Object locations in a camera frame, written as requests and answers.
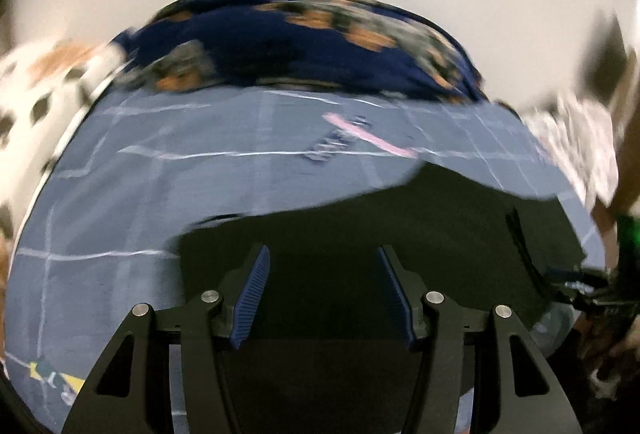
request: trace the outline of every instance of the dark blue item on floor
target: dark blue item on floor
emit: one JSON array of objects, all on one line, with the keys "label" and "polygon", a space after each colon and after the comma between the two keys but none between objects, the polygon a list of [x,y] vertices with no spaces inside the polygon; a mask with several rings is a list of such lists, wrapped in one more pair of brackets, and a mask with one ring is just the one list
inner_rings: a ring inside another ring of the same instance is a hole
[{"label": "dark blue item on floor", "polygon": [[296,84],[486,99],[458,42],[420,16],[373,0],[180,0],[114,41],[132,60],[122,83],[151,80],[162,91]]}]

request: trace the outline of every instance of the person's hand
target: person's hand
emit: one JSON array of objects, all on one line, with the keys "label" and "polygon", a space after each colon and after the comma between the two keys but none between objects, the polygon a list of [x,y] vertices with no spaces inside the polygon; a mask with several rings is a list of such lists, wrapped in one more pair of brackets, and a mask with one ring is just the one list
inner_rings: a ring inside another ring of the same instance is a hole
[{"label": "person's hand", "polygon": [[576,329],[582,335],[578,356],[596,396],[615,399],[640,374],[640,316],[620,341],[606,316],[582,317]]}]

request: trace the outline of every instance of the metal bolt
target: metal bolt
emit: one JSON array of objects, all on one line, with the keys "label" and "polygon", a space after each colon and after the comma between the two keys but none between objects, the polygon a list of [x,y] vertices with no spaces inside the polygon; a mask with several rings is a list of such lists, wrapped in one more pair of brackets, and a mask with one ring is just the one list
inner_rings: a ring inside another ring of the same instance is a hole
[{"label": "metal bolt", "polygon": [[214,289],[208,289],[200,296],[200,298],[203,302],[212,303],[220,298],[220,293]]},{"label": "metal bolt", "polygon": [[149,306],[145,303],[136,304],[135,306],[133,306],[133,309],[131,311],[135,316],[143,317],[149,312]]},{"label": "metal bolt", "polygon": [[511,308],[509,306],[505,306],[504,304],[500,304],[499,306],[495,307],[495,313],[503,319],[508,319],[511,316]]},{"label": "metal bolt", "polygon": [[430,291],[426,295],[426,299],[431,304],[442,304],[444,302],[444,295],[439,291]]}]

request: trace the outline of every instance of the pink object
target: pink object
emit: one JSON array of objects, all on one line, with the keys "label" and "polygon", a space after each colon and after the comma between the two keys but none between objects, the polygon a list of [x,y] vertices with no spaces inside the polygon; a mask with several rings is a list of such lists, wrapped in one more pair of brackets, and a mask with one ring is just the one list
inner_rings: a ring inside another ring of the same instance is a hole
[{"label": "pink object", "polygon": [[391,145],[390,143],[382,140],[382,138],[378,138],[374,136],[369,131],[366,131],[357,125],[350,124],[339,114],[335,114],[334,112],[326,112],[322,115],[322,117],[328,121],[330,124],[334,124],[336,127],[341,128],[342,130],[348,132],[349,134],[355,136],[356,138],[360,138],[361,140],[368,141],[372,143],[379,149],[382,149],[388,153],[394,154],[395,156],[400,156],[403,158],[417,158],[418,154],[415,150],[412,149],[403,149],[400,147],[396,147],[395,145]]}]

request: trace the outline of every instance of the patterned fabric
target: patterned fabric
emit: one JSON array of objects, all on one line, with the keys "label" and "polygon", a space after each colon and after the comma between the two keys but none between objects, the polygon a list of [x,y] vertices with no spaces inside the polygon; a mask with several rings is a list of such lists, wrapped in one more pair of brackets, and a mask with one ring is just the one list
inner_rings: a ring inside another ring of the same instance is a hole
[{"label": "patterned fabric", "polygon": [[[69,58],[76,48],[82,51]],[[86,114],[123,63],[119,46],[106,45],[91,57],[85,49],[45,40],[0,58],[0,229],[7,239],[18,233],[67,127]]]},{"label": "patterned fabric", "polygon": [[131,87],[294,84],[486,99],[460,44],[430,21],[373,0],[180,0],[115,41],[132,60],[119,79]]},{"label": "patterned fabric", "polygon": [[[557,196],[586,262],[604,265],[597,230],[568,181],[501,107],[266,88],[156,93],[146,86],[112,87],[98,100],[17,245],[7,290],[7,367],[53,432],[130,308],[182,301],[172,240],[211,216],[327,204],[403,184],[428,161],[521,196]],[[347,130],[357,140],[340,141]],[[326,160],[308,157],[329,142],[335,146]],[[549,354],[571,326],[571,312],[553,306],[532,334]],[[178,360],[172,350],[181,434],[187,427]],[[461,414],[464,426],[470,409]]]}]

